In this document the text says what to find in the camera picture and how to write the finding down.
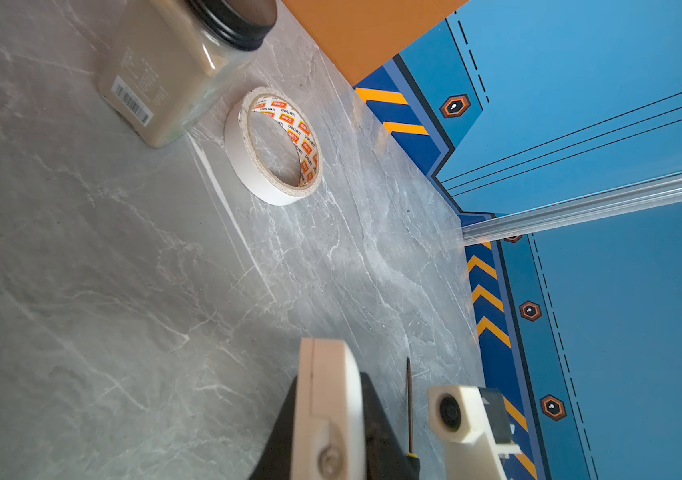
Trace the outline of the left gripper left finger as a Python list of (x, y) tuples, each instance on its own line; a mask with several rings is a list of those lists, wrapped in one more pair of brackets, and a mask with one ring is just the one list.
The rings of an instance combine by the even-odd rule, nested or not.
[(294, 378), (250, 480), (290, 479), (296, 389), (297, 378)]

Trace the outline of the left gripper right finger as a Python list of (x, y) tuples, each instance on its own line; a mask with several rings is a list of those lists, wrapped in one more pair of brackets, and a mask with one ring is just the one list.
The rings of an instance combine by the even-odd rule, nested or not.
[(361, 373), (368, 480), (416, 480), (420, 472), (402, 450), (370, 376)]

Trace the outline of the black yellow screwdriver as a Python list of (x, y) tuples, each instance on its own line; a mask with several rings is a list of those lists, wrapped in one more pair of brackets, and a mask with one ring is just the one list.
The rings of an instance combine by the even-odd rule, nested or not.
[(414, 408), (413, 408), (413, 374), (411, 359), (406, 359), (406, 398), (407, 398), (407, 425), (408, 425), (408, 449), (406, 461), (413, 472), (413, 478), (420, 478), (420, 459), (415, 453), (414, 443)]

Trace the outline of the small white remote control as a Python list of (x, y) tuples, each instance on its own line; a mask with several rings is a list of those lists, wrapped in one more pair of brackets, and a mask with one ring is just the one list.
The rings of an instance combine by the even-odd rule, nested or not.
[(301, 340), (290, 477), (366, 477), (361, 376), (343, 340)]

